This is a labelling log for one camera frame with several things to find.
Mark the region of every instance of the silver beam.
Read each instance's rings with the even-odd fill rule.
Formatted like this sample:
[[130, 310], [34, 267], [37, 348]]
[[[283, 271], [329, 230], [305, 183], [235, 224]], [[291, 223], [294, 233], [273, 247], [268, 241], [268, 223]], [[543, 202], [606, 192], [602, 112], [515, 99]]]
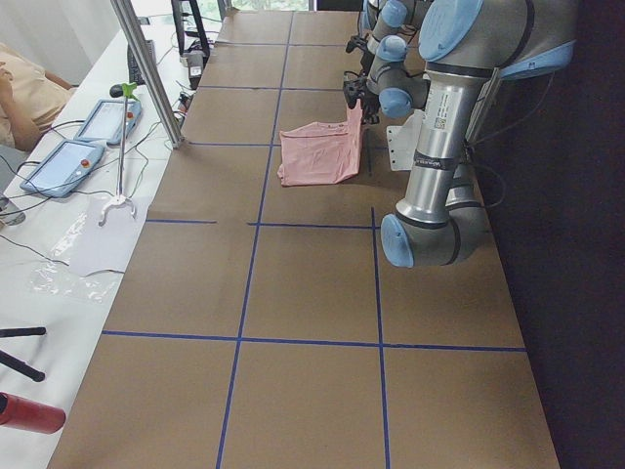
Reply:
[[139, 70], [146, 81], [147, 90], [156, 106], [160, 121], [163, 127], [165, 127], [172, 147], [176, 149], [183, 141], [183, 134], [180, 131], [178, 121], [174, 117], [174, 112], [171, 110], [165, 88], [163, 88], [163, 82], [160, 80], [158, 70], [156, 69], [156, 64], [147, 50], [146, 38], [137, 20], [133, 5], [130, 0], [110, 0], [110, 3], [126, 35], [130, 50], [137, 60]]

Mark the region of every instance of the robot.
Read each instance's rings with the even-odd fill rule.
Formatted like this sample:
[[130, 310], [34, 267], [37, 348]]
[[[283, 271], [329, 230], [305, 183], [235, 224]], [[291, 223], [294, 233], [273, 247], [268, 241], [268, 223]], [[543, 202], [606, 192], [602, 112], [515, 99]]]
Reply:
[[[360, 100], [364, 121], [380, 109], [389, 117], [424, 111], [414, 139], [405, 197], [382, 221], [382, 245], [397, 267], [450, 265], [467, 259], [487, 232], [487, 218], [466, 164], [465, 138], [484, 85], [493, 76], [516, 80], [552, 73], [569, 64], [578, 0], [365, 0], [368, 40], [363, 71], [346, 80], [348, 105]], [[404, 24], [421, 28], [422, 76], [403, 61]]]

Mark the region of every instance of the person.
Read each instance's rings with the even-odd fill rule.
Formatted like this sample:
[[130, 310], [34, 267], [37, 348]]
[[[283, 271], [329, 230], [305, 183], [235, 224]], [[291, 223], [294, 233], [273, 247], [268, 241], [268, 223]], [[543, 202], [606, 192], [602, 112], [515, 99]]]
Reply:
[[33, 150], [69, 101], [71, 88], [0, 43], [0, 144]]

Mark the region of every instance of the pink cloth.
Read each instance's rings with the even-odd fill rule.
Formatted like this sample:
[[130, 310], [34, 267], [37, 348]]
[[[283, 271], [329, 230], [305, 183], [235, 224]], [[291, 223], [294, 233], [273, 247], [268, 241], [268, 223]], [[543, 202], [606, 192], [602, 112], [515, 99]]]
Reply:
[[362, 109], [348, 108], [339, 124], [313, 122], [280, 132], [282, 164], [277, 170], [283, 186], [337, 184], [358, 174]]

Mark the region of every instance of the dark background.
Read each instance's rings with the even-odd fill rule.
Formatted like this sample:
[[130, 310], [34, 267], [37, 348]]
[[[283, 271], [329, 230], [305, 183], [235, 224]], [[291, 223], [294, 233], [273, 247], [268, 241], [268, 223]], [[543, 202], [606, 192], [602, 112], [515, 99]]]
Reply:
[[[622, 469], [625, 3], [582, 1], [577, 30], [573, 61], [540, 108], [476, 160], [507, 183], [489, 217], [561, 467]], [[482, 134], [526, 116], [548, 82], [505, 84]], [[480, 171], [479, 182], [487, 202], [499, 198], [495, 178]]]

